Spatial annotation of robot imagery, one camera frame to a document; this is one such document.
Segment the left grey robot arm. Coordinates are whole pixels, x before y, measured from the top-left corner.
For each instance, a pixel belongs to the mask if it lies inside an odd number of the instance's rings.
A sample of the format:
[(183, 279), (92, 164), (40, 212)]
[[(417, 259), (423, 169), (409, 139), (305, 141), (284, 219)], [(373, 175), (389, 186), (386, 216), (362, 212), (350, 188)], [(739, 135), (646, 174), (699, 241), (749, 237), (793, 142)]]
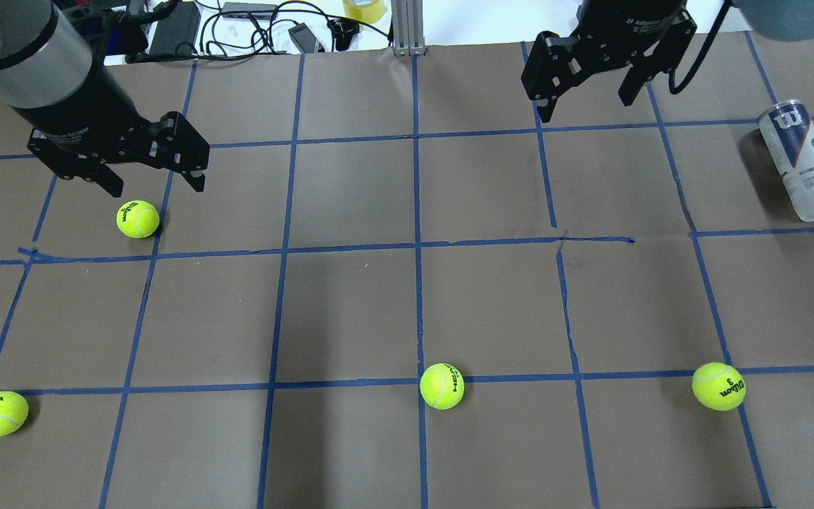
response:
[(112, 47), (114, 37), (161, 21), (178, 6), (167, 1), (133, 13), (0, 1), (0, 99), (31, 125), (27, 148), (56, 177), (80, 178), (121, 197), (124, 183), (111, 164), (139, 163), (204, 190), (206, 139), (180, 112), (157, 122), (143, 117), (104, 64), (109, 54), (146, 47), (135, 35)]

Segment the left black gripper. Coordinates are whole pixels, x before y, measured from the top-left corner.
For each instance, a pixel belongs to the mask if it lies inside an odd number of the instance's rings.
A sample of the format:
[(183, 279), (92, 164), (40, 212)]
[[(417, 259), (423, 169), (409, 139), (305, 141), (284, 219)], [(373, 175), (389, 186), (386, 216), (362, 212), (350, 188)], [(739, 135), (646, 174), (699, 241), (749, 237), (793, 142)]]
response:
[(206, 189), (210, 145), (180, 112), (149, 120), (132, 106), (33, 107), (27, 122), (29, 152), (62, 180), (80, 178), (119, 199), (124, 181), (111, 164), (139, 163)]

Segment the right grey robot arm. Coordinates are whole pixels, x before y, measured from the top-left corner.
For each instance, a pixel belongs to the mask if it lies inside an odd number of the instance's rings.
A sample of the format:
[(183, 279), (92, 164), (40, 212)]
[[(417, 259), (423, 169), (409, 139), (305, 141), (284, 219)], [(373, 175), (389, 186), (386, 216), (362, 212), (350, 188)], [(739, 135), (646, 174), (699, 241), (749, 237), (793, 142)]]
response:
[(724, 1), (697, 57), (682, 81), (676, 72), (697, 32), (685, 1), (584, 1), (569, 35), (540, 32), (526, 58), (520, 80), (543, 122), (553, 118), (557, 100), (594, 75), (625, 71), (618, 96), (624, 106), (658, 74), (668, 89), (685, 90), (721, 31), (727, 13), (737, 8), (762, 36), (778, 41), (814, 38), (814, 1)]

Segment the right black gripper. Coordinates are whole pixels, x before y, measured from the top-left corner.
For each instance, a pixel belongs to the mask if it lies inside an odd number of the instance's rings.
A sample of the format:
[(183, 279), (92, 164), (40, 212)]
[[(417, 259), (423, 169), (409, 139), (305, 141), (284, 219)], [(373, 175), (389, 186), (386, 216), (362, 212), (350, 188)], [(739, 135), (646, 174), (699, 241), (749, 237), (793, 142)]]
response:
[(571, 36), (540, 32), (529, 50), (521, 81), (543, 123), (551, 122), (559, 97), (597, 71), (629, 67), (619, 87), (630, 106), (653, 77), (668, 74), (669, 89), (686, 87), (695, 64), (680, 85), (678, 65), (692, 42), (697, 24), (685, 1), (584, 1), (577, 9)]

